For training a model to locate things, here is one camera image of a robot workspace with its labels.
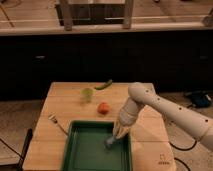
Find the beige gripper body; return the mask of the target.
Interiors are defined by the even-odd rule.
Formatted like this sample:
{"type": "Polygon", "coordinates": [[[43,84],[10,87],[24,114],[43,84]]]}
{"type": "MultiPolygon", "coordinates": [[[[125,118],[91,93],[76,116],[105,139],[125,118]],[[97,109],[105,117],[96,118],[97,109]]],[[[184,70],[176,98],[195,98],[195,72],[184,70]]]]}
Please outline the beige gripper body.
{"type": "Polygon", "coordinates": [[[123,126],[120,122],[115,122],[113,127],[113,136],[116,139],[121,139],[129,133],[130,129],[130,126],[123,126]]]}

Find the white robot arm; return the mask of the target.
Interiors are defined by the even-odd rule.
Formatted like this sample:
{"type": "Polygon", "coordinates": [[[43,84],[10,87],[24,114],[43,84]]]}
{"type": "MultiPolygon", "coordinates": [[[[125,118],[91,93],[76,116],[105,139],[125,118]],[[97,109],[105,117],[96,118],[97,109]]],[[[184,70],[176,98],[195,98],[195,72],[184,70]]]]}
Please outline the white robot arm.
{"type": "Polygon", "coordinates": [[[114,123],[113,136],[121,139],[138,119],[140,111],[148,105],[172,120],[203,146],[213,151],[213,119],[178,105],[135,82],[128,87],[129,97],[120,109],[114,123]]]}

